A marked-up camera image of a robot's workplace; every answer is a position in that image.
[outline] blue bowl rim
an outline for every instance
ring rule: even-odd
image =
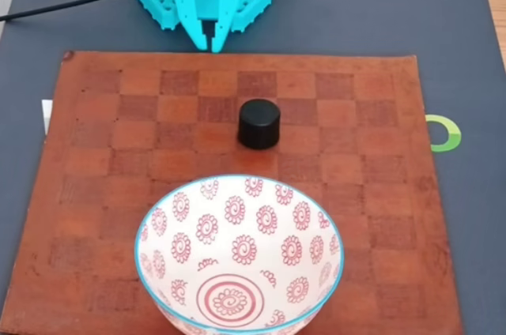
[[[223,327],[206,326],[200,322],[196,322],[196,321],[193,321],[189,318],[186,318],[186,317],[182,316],[181,314],[179,314],[177,311],[174,311],[171,307],[168,307],[161,299],[159,299],[157,297],[157,295],[151,290],[151,288],[148,286],[147,282],[145,281],[145,279],[143,277],[143,272],[142,272],[141,266],[139,264],[138,244],[140,242],[142,229],[144,228],[146,220],[151,216],[152,211],[154,211],[158,207],[158,205],[161,205],[161,203],[163,201],[165,201],[166,199],[169,199],[173,194],[177,193],[178,191],[181,191],[182,189],[184,189],[186,187],[189,187],[189,186],[194,185],[196,183],[205,182],[209,179],[227,179],[227,178],[234,178],[234,179],[236,179],[236,178],[257,178],[257,179],[264,179],[267,181],[271,181],[272,183],[279,183],[281,185],[288,186],[290,189],[293,189],[297,193],[303,195],[310,202],[312,202],[313,205],[318,207],[321,210],[321,212],[330,221],[332,226],[334,227],[334,231],[338,237],[339,246],[341,248],[341,260],[340,260],[340,264],[339,264],[338,277],[336,278],[334,285],[332,286],[332,289],[327,293],[327,295],[319,303],[317,303],[310,311],[308,311],[306,314],[300,315],[299,317],[296,317],[289,322],[283,323],[282,325],[274,326],[274,327],[264,327],[261,329],[226,329]],[[155,301],[155,303],[159,307],[161,307],[164,311],[167,311],[168,313],[172,314],[174,317],[178,318],[179,320],[186,322],[189,325],[198,327],[199,329],[213,330],[213,331],[218,330],[220,335],[225,335],[225,334],[226,335],[235,335],[235,334],[254,335],[254,334],[262,334],[262,333],[271,333],[273,331],[278,331],[280,329],[286,329],[290,326],[293,326],[293,325],[296,325],[296,324],[302,322],[306,318],[308,318],[308,317],[312,316],[314,313],[318,312],[323,307],[323,305],[329,300],[329,298],[334,294],[335,289],[339,285],[339,282],[342,277],[342,271],[344,269],[345,251],[344,251],[344,246],[342,243],[341,234],[339,233],[338,227],[336,226],[336,224],[334,223],[334,221],[332,220],[330,215],[327,213],[327,211],[325,211],[325,209],[321,205],[319,205],[314,199],[312,199],[311,197],[309,197],[307,194],[303,193],[302,191],[294,188],[293,186],[290,186],[287,183],[282,183],[281,181],[277,181],[276,179],[269,179],[267,177],[262,177],[259,175],[212,175],[212,176],[205,177],[202,179],[196,179],[194,181],[191,181],[190,183],[186,183],[186,184],[174,189],[173,191],[171,191],[171,192],[167,193],[165,196],[163,196],[162,199],[160,199],[155,205],[153,205],[153,207],[144,216],[144,219],[142,220],[141,225],[139,226],[137,236],[135,237],[134,258],[135,258],[135,267],[137,269],[137,274],[139,275],[139,278],[140,278],[142,284],[144,285],[145,290],[148,292],[148,294],[151,296],[151,298]]]

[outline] wooden surface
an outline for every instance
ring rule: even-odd
[[[489,0],[492,9],[493,22],[496,25],[500,51],[506,64],[506,0]]]
[[[281,108],[273,149],[236,142],[252,97]],[[341,232],[342,282],[301,334],[461,334],[415,57],[81,52],[62,63],[1,330],[177,334],[138,280],[135,233],[167,192],[226,173],[301,189]]]

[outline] black cable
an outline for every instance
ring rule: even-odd
[[[60,9],[69,9],[70,7],[82,6],[82,5],[86,5],[88,3],[92,3],[92,2],[96,2],[96,1],[101,1],[101,0],[77,0],[77,1],[73,1],[73,2],[61,3],[61,4],[55,5],[55,6],[43,7],[41,9],[32,9],[32,10],[24,11],[21,13],[11,13],[9,15],[4,15],[3,17],[0,17],[0,22],[11,21],[13,19],[19,19],[21,17],[32,17],[34,15],[39,15],[41,13],[50,13],[52,11],[58,11]]]

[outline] dark gray table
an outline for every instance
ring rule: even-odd
[[[11,11],[69,0],[13,0]],[[0,302],[17,253],[65,50],[193,51],[135,0],[9,23],[0,42]],[[506,333],[506,75],[488,0],[274,0],[225,52],[418,56],[426,111],[463,142],[436,154],[468,335]],[[445,134],[432,126],[434,142]]]

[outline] white ceramic bowl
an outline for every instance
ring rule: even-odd
[[[342,275],[341,236],[310,197],[278,181],[220,175],[161,199],[135,262],[164,316],[188,335],[305,327]]]

